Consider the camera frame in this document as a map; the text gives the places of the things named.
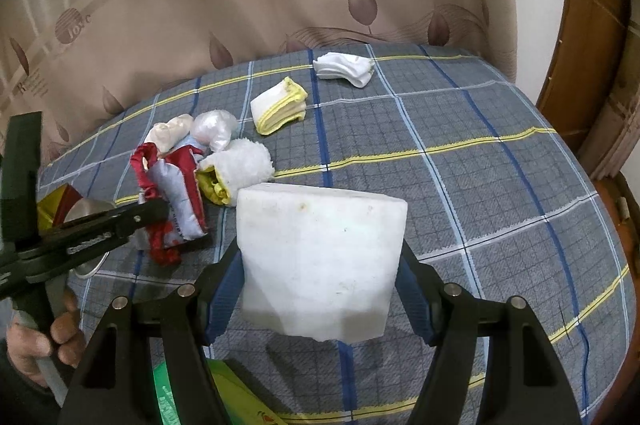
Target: leaf print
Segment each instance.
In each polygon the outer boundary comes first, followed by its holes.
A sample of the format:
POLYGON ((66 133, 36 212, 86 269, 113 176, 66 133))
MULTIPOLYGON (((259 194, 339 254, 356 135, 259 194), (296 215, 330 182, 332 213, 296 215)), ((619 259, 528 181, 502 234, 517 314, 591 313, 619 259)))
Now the leaf print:
POLYGON ((11 43, 11 47, 15 51, 15 55, 18 57, 18 60, 20 61, 20 66, 22 66, 22 69, 24 69, 24 72, 27 73, 27 75, 29 75, 29 61, 27 60, 27 54, 22 49, 22 46, 18 44, 18 41, 15 40, 13 37, 9 37, 9 42, 11 43))
POLYGON ((287 45, 285 47, 285 53, 293 53, 294 51, 308 50, 309 46, 299 41, 298 39, 292 39, 287 35, 287 45))
POLYGON ((110 115, 119 115, 124 111, 122 104, 104 86, 102 86, 102 105, 110 115))
POLYGON ((360 24, 370 26, 378 16, 376 0, 349 0, 349 13, 360 24))
POLYGON ((217 70, 234 65, 234 58, 228 49, 209 32, 209 58, 217 70))
POLYGON ((480 8, 482 9, 484 23, 489 26, 489 7, 486 5, 486 0, 480 0, 480 8))
POLYGON ((47 145, 47 159, 48 161, 53 161, 56 158, 59 158, 64 150, 64 146, 57 144, 56 142, 49 142, 47 145))
POLYGON ((449 42, 449 23, 440 12, 433 12, 427 28, 427 40, 432 46, 444 46, 449 42))
POLYGON ((56 128, 58 129, 58 134, 60 138, 62 138, 65 142, 69 141, 69 132, 63 128, 58 121, 56 121, 56 128))

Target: crumpled fabric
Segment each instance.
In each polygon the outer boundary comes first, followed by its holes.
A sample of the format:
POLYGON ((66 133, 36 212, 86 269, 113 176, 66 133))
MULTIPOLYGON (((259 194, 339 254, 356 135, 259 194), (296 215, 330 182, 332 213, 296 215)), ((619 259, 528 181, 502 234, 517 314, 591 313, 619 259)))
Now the crumpled fabric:
POLYGON ((202 197, 195 179, 194 155, 199 153, 199 149, 185 145, 159 158, 156 144, 147 142, 140 145, 129 160, 141 190, 138 202, 162 198, 169 203, 166 221, 147 225, 134 235, 138 248, 148 250, 158 264, 179 264, 180 253, 176 247, 207 233, 202 197))
POLYGON ((156 144, 160 154, 166 154, 174 148, 175 144, 189 134, 192 123, 193 116, 185 114, 175 116, 167 123, 159 122, 154 124, 151 131, 146 135, 144 143, 153 142, 156 144))
POLYGON ((201 145, 208 145, 213 152, 226 148, 238 130, 238 120, 224 110, 213 110, 196 116, 191 135, 201 145))

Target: red and white bag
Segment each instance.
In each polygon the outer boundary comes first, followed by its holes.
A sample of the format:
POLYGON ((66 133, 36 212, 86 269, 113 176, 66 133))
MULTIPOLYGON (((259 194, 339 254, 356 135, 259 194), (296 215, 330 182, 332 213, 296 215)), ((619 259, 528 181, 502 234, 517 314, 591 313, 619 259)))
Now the red and white bag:
POLYGON ((158 159, 158 147, 148 142, 140 145, 130 158, 129 163, 142 189, 139 202, 160 197, 169 203, 166 222, 148 225, 136 235, 138 246, 148 249, 158 264, 178 264, 180 253, 175 246, 207 233, 204 207, 195 179, 195 154, 202 154, 202 151, 185 145, 158 159))

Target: wooden door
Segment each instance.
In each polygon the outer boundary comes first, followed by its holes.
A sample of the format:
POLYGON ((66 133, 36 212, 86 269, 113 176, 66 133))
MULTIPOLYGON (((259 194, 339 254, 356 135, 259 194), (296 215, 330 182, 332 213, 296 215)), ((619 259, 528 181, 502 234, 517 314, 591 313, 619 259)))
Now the wooden door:
POLYGON ((538 108, 577 152, 609 94, 625 42, 629 0, 565 0, 538 108))

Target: plaid bedsheet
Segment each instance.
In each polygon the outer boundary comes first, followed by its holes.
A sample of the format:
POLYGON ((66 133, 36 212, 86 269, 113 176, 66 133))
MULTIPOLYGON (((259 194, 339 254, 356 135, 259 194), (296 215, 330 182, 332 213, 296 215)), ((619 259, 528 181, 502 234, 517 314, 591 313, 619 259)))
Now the plaid bedsheet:
MULTIPOLYGON (((149 98, 44 168, 39 197, 62 182, 82 195, 133 201, 131 152, 156 122, 225 109, 263 142, 276 181, 379 192, 409 204, 406 240, 445 281, 476 296, 526 297, 561 358, 586 420, 625 357, 636 302, 604 205, 560 137, 524 95, 464 50, 357 45, 309 50, 216 71, 149 98), (362 90, 318 81, 326 50, 376 59, 362 90), (249 102, 285 76, 309 93, 303 122, 268 137, 249 102)), ((70 279, 90 335, 111 299, 161 296, 218 261, 236 233, 234 209, 206 203, 214 246, 166 268, 124 246, 89 280, 70 279)), ((154 344, 154 361, 162 358, 154 344)), ((478 341, 461 423, 473 423, 488 342, 478 341)), ((206 348, 289 423, 404 423, 433 351, 412 334, 394 293, 385 335, 348 346, 285 337, 244 322, 206 348)))

